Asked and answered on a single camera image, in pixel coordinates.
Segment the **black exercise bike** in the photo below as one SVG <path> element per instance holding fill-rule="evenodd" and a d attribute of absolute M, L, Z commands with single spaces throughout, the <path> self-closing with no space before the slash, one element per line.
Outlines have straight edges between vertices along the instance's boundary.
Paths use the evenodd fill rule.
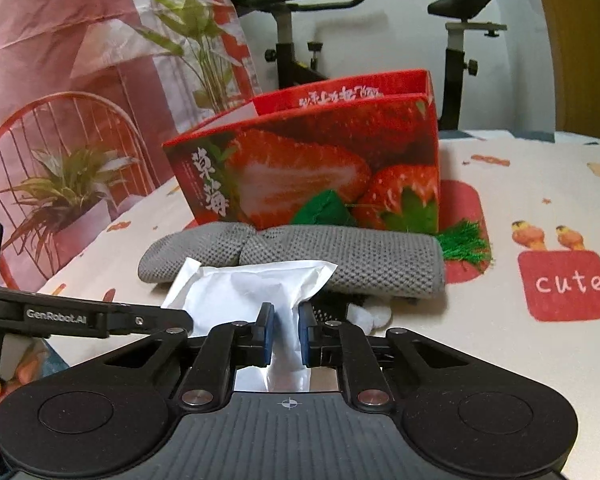
<path fill-rule="evenodd" d="M 508 55 L 478 43 L 506 32 L 495 0 L 232 0 L 266 90 L 422 68 L 443 130 L 506 114 Z"/>

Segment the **pink printed backdrop curtain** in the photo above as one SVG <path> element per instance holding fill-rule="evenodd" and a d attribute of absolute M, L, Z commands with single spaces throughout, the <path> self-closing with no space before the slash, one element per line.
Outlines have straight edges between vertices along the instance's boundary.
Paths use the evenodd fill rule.
<path fill-rule="evenodd" d="M 0 0 L 0 284 L 40 289 L 258 91 L 230 0 Z"/>

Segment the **grey knitted cloth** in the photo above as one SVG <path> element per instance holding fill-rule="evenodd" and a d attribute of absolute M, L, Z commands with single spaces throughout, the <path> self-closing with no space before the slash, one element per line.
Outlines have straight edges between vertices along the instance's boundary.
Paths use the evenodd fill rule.
<path fill-rule="evenodd" d="M 445 288 L 445 264 L 431 235 L 352 226 L 276 226 L 212 222 L 167 235 L 140 257 L 144 283 L 174 281 L 187 258 L 204 266 L 323 261 L 336 266 L 326 288 L 343 294 L 428 299 Z"/>

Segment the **brown wooden door frame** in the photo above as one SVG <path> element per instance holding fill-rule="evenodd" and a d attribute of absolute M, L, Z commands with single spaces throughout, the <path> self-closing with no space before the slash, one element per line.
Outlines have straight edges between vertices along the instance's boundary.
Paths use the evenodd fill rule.
<path fill-rule="evenodd" d="M 600 0 L 541 0 L 559 130 L 600 139 Z"/>

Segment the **red strawberry cardboard box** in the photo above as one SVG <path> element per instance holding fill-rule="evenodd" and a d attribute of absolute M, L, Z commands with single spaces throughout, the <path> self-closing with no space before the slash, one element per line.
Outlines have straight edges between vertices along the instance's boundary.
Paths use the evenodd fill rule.
<path fill-rule="evenodd" d="M 198 223 L 258 230 L 343 222 L 439 229 L 437 110 L 428 70 L 261 94 L 163 145 Z"/>

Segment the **patterned white table cloth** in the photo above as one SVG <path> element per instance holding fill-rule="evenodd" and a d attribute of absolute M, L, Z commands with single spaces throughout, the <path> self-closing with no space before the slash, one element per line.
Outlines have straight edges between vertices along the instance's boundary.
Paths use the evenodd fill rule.
<path fill-rule="evenodd" d="M 519 220 L 543 230 L 550 254 L 570 264 L 560 291 L 584 305 L 581 286 L 600 286 L 600 140 L 473 131 L 440 148 L 442 174 L 479 195 L 493 261 L 473 280 L 449 284 L 439 300 L 396 300 L 393 323 L 560 391 L 579 419 L 566 476 L 600 479 L 600 318 L 582 309 L 572 321 L 534 318 L 512 237 Z"/>

